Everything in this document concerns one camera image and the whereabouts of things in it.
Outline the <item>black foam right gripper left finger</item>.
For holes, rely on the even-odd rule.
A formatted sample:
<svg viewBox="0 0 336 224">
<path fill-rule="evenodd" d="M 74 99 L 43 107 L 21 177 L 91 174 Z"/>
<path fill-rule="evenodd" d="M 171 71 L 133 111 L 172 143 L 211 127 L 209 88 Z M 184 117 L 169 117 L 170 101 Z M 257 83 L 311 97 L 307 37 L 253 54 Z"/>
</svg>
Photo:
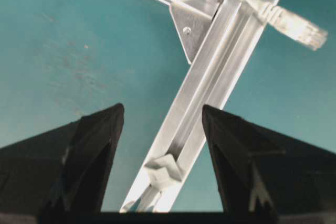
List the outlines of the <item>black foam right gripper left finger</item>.
<svg viewBox="0 0 336 224">
<path fill-rule="evenodd" d="M 1 223 L 99 213 L 123 125 L 118 103 L 2 147 Z"/>
</svg>

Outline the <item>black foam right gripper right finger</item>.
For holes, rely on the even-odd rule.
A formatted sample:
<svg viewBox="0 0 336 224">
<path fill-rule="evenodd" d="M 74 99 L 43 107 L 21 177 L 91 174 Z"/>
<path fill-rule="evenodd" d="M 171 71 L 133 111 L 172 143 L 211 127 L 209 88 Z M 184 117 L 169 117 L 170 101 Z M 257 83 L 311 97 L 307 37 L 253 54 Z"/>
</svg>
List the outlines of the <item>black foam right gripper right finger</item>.
<svg viewBox="0 0 336 224">
<path fill-rule="evenodd" d="M 335 153 L 210 105 L 202 125 L 223 223 L 335 223 Z"/>
</svg>

